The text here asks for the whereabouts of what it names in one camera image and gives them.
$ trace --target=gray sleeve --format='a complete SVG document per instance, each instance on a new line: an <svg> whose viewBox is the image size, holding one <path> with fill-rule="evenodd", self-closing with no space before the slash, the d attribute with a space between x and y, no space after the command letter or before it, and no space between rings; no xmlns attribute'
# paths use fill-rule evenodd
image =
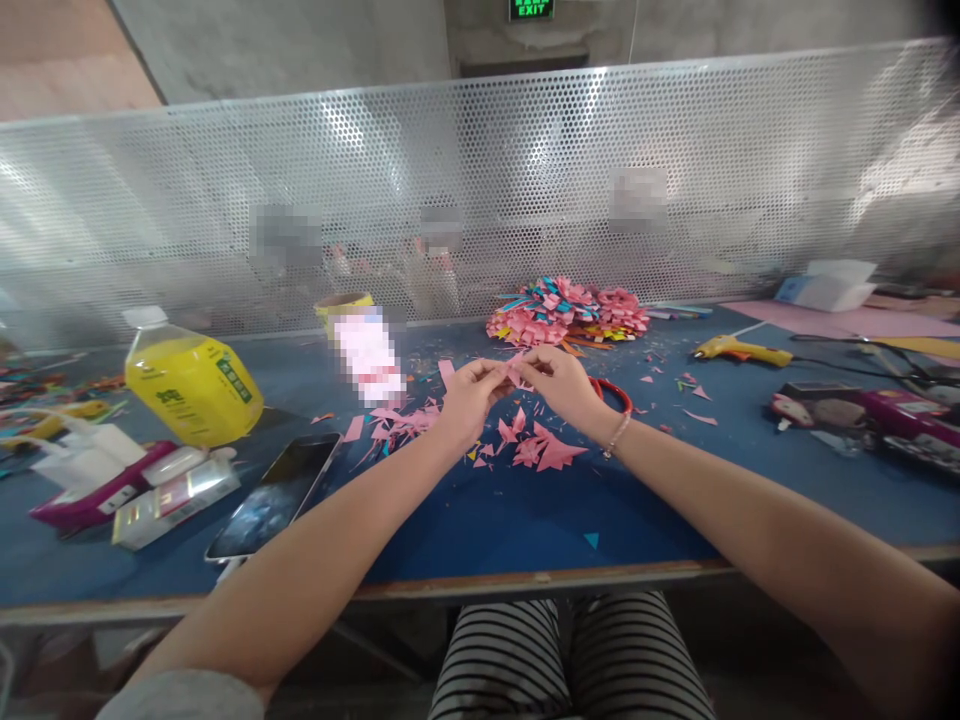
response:
<svg viewBox="0 0 960 720"><path fill-rule="evenodd" d="M97 720L263 720L263 701L246 683L209 670L175 670L148 678L104 706Z"/></svg>

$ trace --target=black and white striped pants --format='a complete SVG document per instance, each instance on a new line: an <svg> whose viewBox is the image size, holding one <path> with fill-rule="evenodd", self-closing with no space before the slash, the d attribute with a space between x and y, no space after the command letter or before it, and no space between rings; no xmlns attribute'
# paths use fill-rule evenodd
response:
<svg viewBox="0 0 960 720"><path fill-rule="evenodd" d="M576 715L715 720L662 593L575 601L566 669L553 600L463 609L430 720Z"/></svg>

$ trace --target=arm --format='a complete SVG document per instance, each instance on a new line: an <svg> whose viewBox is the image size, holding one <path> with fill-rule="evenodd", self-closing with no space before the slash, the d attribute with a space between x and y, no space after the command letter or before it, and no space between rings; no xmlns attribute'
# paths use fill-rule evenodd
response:
<svg viewBox="0 0 960 720"><path fill-rule="evenodd" d="M268 701L343 611L393 534L472 446L490 408L512 389L505 377L505 367L489 360L461 368L429 432L250 558L170 632L130 683L168 670L213 670Z"/></svg>
<svg viewBox="0 0 960 720"><path fill-rule="evenodd" d="M524 379L606 446L623 415L555 348ZM810 625L893 717L936 707L960 639L960 592L903 553L781 485L631 421L618 459L770 597Z"/></svg>

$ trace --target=bracelet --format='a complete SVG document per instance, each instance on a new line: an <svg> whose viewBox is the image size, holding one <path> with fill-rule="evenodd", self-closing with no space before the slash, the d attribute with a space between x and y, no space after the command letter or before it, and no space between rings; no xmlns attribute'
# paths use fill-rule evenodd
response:
<svg viewBox="0 0 960 720"><path fill-rule="evenodd" d="M627 429L627 425L630 424L630 412L625 412L623 414L623 420L620 422L620 427L617 428L617 431L613 434L613 440L607 445L606 449L603 451L604 460L609 460L613 457L613 447L617 444L617 440L620 439L620 436L623 435L623 431Z"/></svg>

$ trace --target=work table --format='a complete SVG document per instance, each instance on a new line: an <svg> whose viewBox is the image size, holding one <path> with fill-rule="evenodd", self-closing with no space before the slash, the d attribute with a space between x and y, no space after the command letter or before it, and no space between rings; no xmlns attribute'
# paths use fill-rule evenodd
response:
<svg viewBox="0 0 960 720"><path fill-rule="evenodd" d="M844 380L879 389L895 387L892 380L800 363L781 370L691 357L701 342L751 324L724 309L707 320L654 321L636 342L610 351L585 349L583 362L591 375L616 383L637 408L649 411L638 419L668 426L678 438L822 503L917 559L960 556L960 482L887 455L843 458L806 431L778 434L776 421L767 415L771 395L788 381ZM796 350L789 336L767 326L744 340ZM0 481L0 626L30 624L31 618L40 623L116 620L125 614L175 617L209 592L218 569L203 561L204 550L286 443L301 435L345 432L363 412L354 391L337 379L325 344L312 340L299 336L231 343L269 406L254 432L233 444L243 488L138 553L112 547L109 525L57 540L52 528L26 514L55 494L55 488L29 472ZM510 356L480 323L410 328L399 340L403 369L416 378L409 383L408 392L416 399L410 409L427 396L442 397L443 384L435 372L439 358L449 357L460 367L477 356ZM871 369L868 361L845 357L836 348L805 344L803 353ZM117 374L123 357L121 351L98 352L62 371L74 381ZM689 389L681 392L676 379L683 373L696 377L712 401ZM640 381L648 375L652 384ZM116 420L119 425L139 441L171 437L130 397L130 412ZM542 403L534 393L515 393L494 409L483 442L499 444L497 418L512 418L515 400L528 418ZM719 424L700 423L684 409ZM328 412L335 417L311 424ZM618 462L605 461L600 448L549 408L534 419L565 443L589 452L563 471L540 473L511 465L514 446L491 459L492 472L473 468L472 461L458 463L384 550L358 599L454 601L664 582L725 570L716 550ZM370 466L368 461L353 469L370 444L368 426L359 441L343 447L316 502ZM596 549L585 538L594 533L599 534Z"/></svg>

